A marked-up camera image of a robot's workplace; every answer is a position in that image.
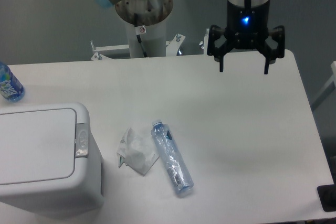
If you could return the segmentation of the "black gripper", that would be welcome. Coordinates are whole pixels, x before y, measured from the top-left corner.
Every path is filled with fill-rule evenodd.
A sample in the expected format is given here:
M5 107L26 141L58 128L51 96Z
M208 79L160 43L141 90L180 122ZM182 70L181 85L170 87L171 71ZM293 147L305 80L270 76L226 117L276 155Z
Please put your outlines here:
M268 74L270 65L285 56L285 27L280 25L268 31L269 7L270 1L250 9L227 1L227 27L211 25L207 43L207 55L219 63L220 72L224 71L224 56L235 48L237 33L264 35L268 32L258 46L265 58L264 74Z

